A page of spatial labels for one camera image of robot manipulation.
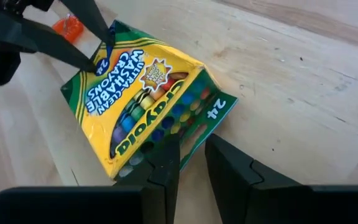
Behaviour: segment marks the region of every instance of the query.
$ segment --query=crayola crayon box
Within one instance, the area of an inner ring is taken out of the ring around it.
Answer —
[[[110,178],[119,180],[169,134],[181,137],[181,168],[236,104],[205,65],[114,21],[115,45],[101,43],[96,73],[79,71],[62,93]]]

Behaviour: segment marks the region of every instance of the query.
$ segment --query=orange object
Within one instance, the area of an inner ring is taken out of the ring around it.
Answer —
[[[57,21],[52,28],[70,43],[74,41],[84,31],[84,25],[75,16],[68,16],[67,18]]]

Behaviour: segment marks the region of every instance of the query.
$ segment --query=wooden table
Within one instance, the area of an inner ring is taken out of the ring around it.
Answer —
[[[338,25],[342,9],[332,19],[299,4],[283,11],[295,0],[281,0],[282,7],[259,0],[97,2],[108,23],[118,12],[205,62],[223,90],[239,98],[216,134],[301,183],[358,184],[358,35],[349,35],[358,21]],[[302,22],[291,23],[286,12]],[[25,15],[52,25],[66,13],[55,2],[47,13]],[[90,56],[98,43],[86,32],[76,46]],[[111,184],[59,91],[75,72],[47,56],[22,54],[14,78],[0,87],[0,190]],[[201,146],[181,174],[176,223],[220,222]]]

